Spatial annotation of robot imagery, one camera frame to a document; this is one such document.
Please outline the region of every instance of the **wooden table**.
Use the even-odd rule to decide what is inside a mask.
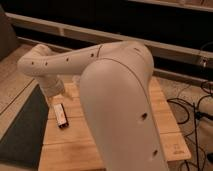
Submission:
[[[79,93],[74,83],[65,84],[67,95],[55,96],[52,104],[63,103],[70,127],[59,129],[49,110],[39,171],[100,171],[104,165],[87,127]],[[167,161],[189,159],[191,154],[156,78],[150,83],[154,118]]]

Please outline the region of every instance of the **wire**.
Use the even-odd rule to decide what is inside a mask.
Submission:
[[[182,104],[185,104],[185,105],[188,105],[190,107],[193,108],[193,105],[191,103],[189,103],[188,101],[184,100],[184,99],[181,99],[181,98],[171,98],[171,99],[167,99],[167,101],[173,101],[173,100],[177,100],[178,102],[182,103]]]
[[[213,97],[213,84],[211,83],[211,81],[202,82],[200,87],[205,93],[210,94]]]
[[[173,101],[173,100],[170,100],[170,99],[168,99],[167,102],[173,103],[173,104],[176,104],[176,105],[179,105],[180,107],[182,107],[182,108],[185,110],[185,112],[186,112],[186,114],[187,114],[186,119],[185,119],[184,121],[178,121],[177,123],[178,123],[179,125],[180,125],[180,124],[185,124],[185,123],[187,123],[187,122],[189,121],[189,119],[190,119],[190,113],[189,113],[188,109],[187,109],[184,105],[182,105],[182,104],[180,104],[180,103],[178,103],[178,102],[175,102],[175,101]]]
[[[196,109],[199,110],[200,109],[200,103],[201,101],[203,101],[205,98],[207,97],[211,97],[211,95],[206,95],[206,96],[203,96],[201,97],[199,100],[198,100],[198,103],[197,103],[197,106],[196,106]]]
[[[16,96],[15,98],[1,111],[0,116],[13,104],[13,102],[19,98],[19,96],[24,92],[24,90],[27,89],[27,87],[29,87],[29,85],[34,81],[34,79],[32,79]]]
[[[195,148],[196,148],[196,159],[197,159],[197,167],[198,171],[200,171],[200,162],[199,162],[199,151],[198,151],[198,135],[197,135],[197,123],[196,123],[196,107],[194,105],[194,128],[195,128]]]
[[[185,138],[188,139],[193,145],[196,144],[196,143],[195,143],[191,138],[189,138],[188,136],[185,137]],[[200,146],[198,146],[198,149],[200,149],[200,151],[203,152],[203,156],[204,156],[204,158],[203,158],[203,165],[202,165],[202,168],[201,168],[201,171],[203,171],[204,168],[205,168],[205,164],[206,164],[206,152],[205,152],[205,150],[204,150],[202,147],[200,147]]]

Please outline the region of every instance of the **dark background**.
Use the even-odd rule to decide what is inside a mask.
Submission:
[[[7,12],[199,49],[213,13],[126,0],[1,0]]]

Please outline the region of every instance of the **small object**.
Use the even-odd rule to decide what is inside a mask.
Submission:
[[[53,105],[53,109],[55,111],[55,115],[56,115],[56,119],[57,119],[59,128],[64,128],[64,127],[69,126],[63,105],[61,103]]]

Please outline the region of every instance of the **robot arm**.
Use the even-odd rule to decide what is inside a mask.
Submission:
[[[108,171],[168,170],[152,117],[149,50],[138,42],[117,42],[52,55],[38,45],[18,62],[50,97],[61,93],[57,74],[81,74],[80,100]]]

